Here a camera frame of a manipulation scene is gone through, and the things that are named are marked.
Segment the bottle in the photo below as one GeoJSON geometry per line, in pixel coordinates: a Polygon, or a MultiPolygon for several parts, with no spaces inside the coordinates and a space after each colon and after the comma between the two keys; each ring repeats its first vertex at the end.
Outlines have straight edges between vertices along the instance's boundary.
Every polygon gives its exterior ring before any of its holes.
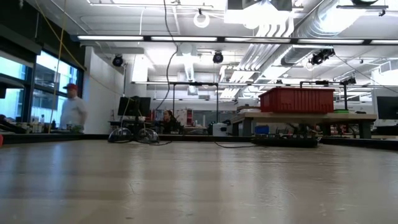
{"type": "Polygon", "coordinates": [[[57,124],[55,123],[55,119],[53,119],[51,122],[51,129],[54,130],[56,127],[57,127],[57,124]]]}

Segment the ceiling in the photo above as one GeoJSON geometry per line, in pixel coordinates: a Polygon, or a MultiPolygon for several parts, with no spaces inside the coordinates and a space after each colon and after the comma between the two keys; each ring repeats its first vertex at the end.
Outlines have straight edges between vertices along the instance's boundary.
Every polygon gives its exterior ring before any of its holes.
{"type": "MultiPolygon", "coordinates": [[[[27,0],[34,7],[37,7],[35,0],[27,0]]],[[[52,21],[62,26],[64,9],[69,18],[65,26],[65,30],[73,34],[109,34],[109,35],[168,35],[165,20],[164,9],[158,8],[122,8],[114,6],[92,6],[93,4],[112,4],[114,3],[131,3],[131,4],[163,4],[163,0],[67,0],[66,7],[63,5],[64,0],[47,0],[40,1],[39,6],[43,9],[44,14],[52,21]]],[[[207,10],[203,7],[203,12],[211,14],[210,24],[206,28],[199,28],[193,23],[193,17],[197,13],[197,9],[181,9],[176,8],[176,16],[173,15],[173,9],[167,9],[167,22],[169,29],[173,35],[211,35],[211,36],[253,36],[256,35],[258,29],[248,29],[242,24],[226,24],[224,23],[225,0],[209,1],[209,0],[189,0],[189,4],[205,5],[215,4],[214,10],[207,10]]],[[[322,0],[302,0],[303,10],[293,12],[291,16],[294,18],[296,28],[300,25],[300,21],[311,12],[311,10],[322,0]]],[[[337,37],[341,38],[396,38],[398,36],[398,11],[389,10],[385,16],[379,17],[379,11],[367,11],[359,17],[352,25],[350,25],[337,37]]],[[[335,22],[340,22],[340,17],[335,18],[335,22]]],[[[151,62],[149,68],[148,79],[150,81],[165,81],[166,67],[169,56],[175,50],[174,44],[170,43],[153,43],[153,42],[102,42],[102,48],[110,49],[111,53],[117,53],[119,48],[141,47],[145,50],[145,55],[151,62]]],[[[248,51],[249,44],[196,44],[199,54],[202,54],[198,60],[194,61],[193,67],[197,73],[211,73],[218,75],[222,65],[215,65],[211,61],[212,54],[215,50],[221,50],[232,65],[238,64],[248,51]]],[[[358,69],[365,75],[370,74],[370,70],[377,68],[378,64],[386,63],[389,60],[398,57],[398,47],[368,47],[368,46],[335,46],[336,57],[331,57],[323,64],[316,66],[314,69],[307,68],[305,63],[298,64],[300,67],[294,67],[287,70],[286,82],[299,82],[298,80],[311,79],[327,79],[332,80],[344,73],[348,73],[353,69],[358,69]]],[[[170,79],[176,79],[178,72],[184,72],[184,64],[178,57],[172,60],[169,74],[170,79]]],[[[356,73],[358,83],[368,83],[369,80],[359,73],[356,73]]]]}

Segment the white shirt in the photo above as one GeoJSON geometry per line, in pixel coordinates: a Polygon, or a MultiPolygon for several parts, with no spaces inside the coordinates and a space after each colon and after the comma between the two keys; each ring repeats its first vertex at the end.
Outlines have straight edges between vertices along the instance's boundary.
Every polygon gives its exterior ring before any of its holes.
{"type": "Polygon", "coordinates": [[[84,101],[79,97],[67,99],[62,105],[62,115],[60,127],[65,129],[67,124],[82,125],[82,116],[87,113],[84,101]]]}

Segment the seated person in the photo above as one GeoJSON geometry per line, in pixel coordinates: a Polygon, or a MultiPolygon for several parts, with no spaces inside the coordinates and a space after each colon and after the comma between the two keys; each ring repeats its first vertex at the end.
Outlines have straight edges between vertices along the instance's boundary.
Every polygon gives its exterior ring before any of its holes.
{"type": "Polygon", "coordinates": [[[170,134],[171,132],[182,132],[181,124],[174,118],[173,112],[166,110],[163,113],[163,134],[170,134]]]}

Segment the window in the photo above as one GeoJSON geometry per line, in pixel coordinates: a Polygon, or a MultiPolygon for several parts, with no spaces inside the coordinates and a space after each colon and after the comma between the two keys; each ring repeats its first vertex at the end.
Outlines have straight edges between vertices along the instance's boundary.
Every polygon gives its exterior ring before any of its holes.
{"type": "Polygon", "coordinates": [[[0,57],[0,73],[24,80],[26,68],[25,65],[0,57]]]}
{"type": "Polygon", "coordinates": [[[22,102],[24,100],[24,90],[7,89],[6,98],[0,99],[0,114],[7,118],[16,119],[22,116],[22,102]]]}
{"type": "Polygon", "coordinates": [[[57,58],[42,52],[37,56],[36,62],[35,84],[50,88],[54,88],[55,84],[58,84],[58,91],[62,93],[67,92],[63,87],[68,83],[76,84],[78,70],[67,63],[60,61],[58,73],[55,75],[58,65],[57,58]]]}
{"type": "MultiPolygon", "coordinates": [[[[62,114],[62,105],[66,100],[66,97],[63,96],[55,96],[55,105],[54,111],[52,115],[52,119],[55,120],[57,127],[60,126],[61,114],[62,114]]],[[[53,106],[53,94],[46,93],[41,90],[34,90],[33,92],[33,102],[32,102],[32,117],[41,117],[44,114],[44,122],[51,123],[51,110],[53,106]]]]}

